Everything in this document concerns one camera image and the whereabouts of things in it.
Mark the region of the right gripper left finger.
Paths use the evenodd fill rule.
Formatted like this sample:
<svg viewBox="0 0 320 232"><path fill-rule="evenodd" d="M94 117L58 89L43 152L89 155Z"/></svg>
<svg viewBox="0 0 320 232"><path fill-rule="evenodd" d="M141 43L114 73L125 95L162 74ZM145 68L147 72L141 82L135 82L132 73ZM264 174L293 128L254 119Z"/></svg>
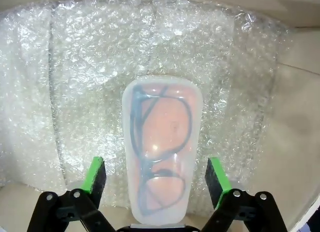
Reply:
<svg viewBox="0 0 320 232"><path fill-rule="evenodd" d="M34 208L34 230L64 232L70 222L79 221L87 232L114 232L99 211L106 179L105 161L94 157L80 188L61 196L49 191L41 193Z"/></svg>

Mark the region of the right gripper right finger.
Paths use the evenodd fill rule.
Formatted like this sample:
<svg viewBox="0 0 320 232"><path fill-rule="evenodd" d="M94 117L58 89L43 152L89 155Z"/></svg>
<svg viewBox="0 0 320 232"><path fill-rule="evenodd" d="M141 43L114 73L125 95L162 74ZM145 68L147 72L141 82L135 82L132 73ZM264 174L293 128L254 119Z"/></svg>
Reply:
<svg viewBox="0 0 320 232"><path fill-rule="evenodd" d="M234 189L216 157L208 159L205 182L214 213L203 232L226 232L233 221L242 221L249 232L287 231L273 195L262 191L252 196Z"/></svg>

